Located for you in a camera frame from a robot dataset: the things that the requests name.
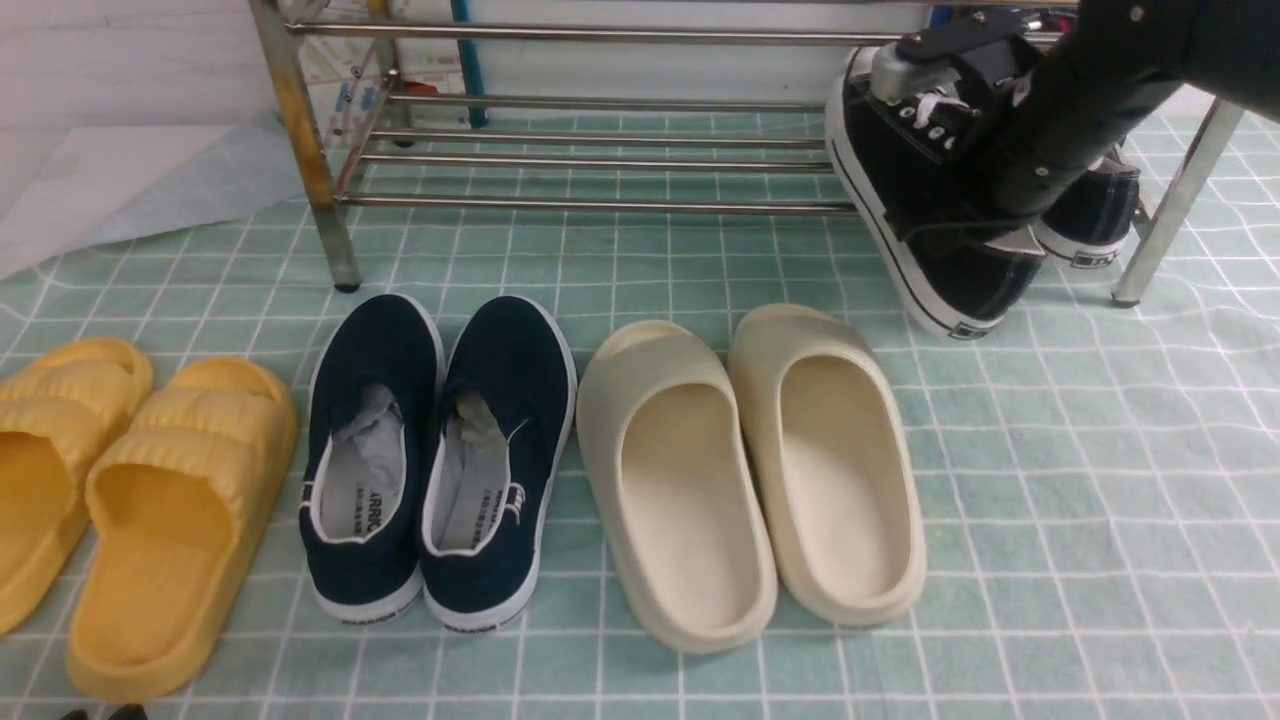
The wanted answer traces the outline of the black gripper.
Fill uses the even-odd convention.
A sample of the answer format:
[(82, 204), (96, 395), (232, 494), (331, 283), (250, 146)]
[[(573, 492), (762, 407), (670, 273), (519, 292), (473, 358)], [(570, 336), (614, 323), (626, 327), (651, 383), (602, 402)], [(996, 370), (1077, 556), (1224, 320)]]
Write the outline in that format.
[(974, 12), (946, 26), (902, 36), (879, 47), (870, 67), (870, 92), (896, 104), (933, 88), (970, 90), (979, 104), (1028, 74), (1044, 51), (1028, 33), (1020, 12)]

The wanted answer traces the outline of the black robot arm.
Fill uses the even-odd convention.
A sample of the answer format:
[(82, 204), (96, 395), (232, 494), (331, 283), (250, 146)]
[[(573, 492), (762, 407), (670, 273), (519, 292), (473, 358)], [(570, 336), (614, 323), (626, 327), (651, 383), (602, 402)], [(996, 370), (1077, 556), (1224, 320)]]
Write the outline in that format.
[(1277, 119), (1275, 1), (1082, 1), (1076, 13), (1046, 54), (1010, 12), (886, 49), (872, 73), (878, 100), (918, 94), (950, 72), (980, 100), (941, 168), (890, 204), (899, 240), (984, 243), (1029, 225), (1185, 85)]

